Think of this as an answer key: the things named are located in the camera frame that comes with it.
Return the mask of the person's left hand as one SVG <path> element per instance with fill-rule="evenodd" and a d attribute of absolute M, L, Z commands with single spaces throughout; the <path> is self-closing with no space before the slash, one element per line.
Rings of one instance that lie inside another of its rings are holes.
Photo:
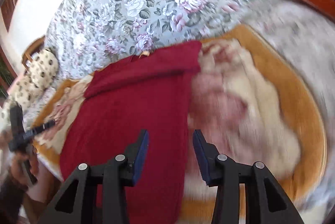
<path fill-rule="evenodd" d="M 10 172 L 20 184 L 31 187 L 37 182 L 39 162 L 34 146 L 29 146 L 27 151 L 27 153 L 21 151 L 14 153 Z"/>

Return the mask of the left forearm dark sleeve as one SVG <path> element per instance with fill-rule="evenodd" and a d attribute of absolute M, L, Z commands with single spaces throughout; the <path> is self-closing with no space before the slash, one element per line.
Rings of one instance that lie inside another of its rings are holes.
<path fill-rule="evenodd" d="M 28 186 L 21 184 L 9 173 L 1 186 L 1 223 L 17 223 L 23 196 Z"/>

